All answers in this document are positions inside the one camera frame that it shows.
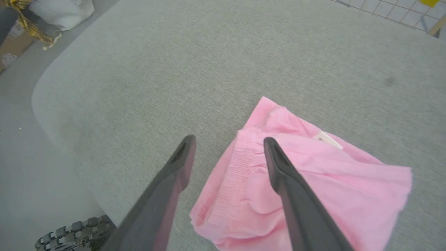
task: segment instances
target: gray upholstered ottoman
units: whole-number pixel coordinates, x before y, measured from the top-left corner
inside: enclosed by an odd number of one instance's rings
[[[261,96],[413,168],[389,250],[446,246],[446,44],[323,0],[121,0],[48,68],[37,120],[119,224],[198,138],[170,250],[211,250],[189,211]]]

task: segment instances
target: plaid fabric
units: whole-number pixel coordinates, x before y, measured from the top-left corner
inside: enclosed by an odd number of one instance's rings
[[[3,1],[5,2],[6,6],[13,8],[14,10],[17,11],[17,13],[19,13],[18,21],[31,37],[37,38],[43,42],[46,42],[47,44],[51,45],[54,44],[54,40],[52,37],[48,36],[41,30],[39,30],[39,27],[36,24],[31,22],[28,18],[26,18],[22,14],[22,10],[26,9],[26,7],[28,7],[28,5],[33,0],[3,0]]]

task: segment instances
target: clothing tag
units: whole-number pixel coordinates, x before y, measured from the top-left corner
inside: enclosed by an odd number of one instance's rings
[[[343,147],[341,145],[339,145],[339,143],[337,143],[334,139],[332,139],[330,136],[328,136],[328,134],[326,134],[323,131],[320,131],[313,138],[325,141],[325,142],[329,143],[330,145],[333,145],[333,146],[335,146],[335,147],[337,147],[337,148],[339,148],[341,150],[343,149]]]

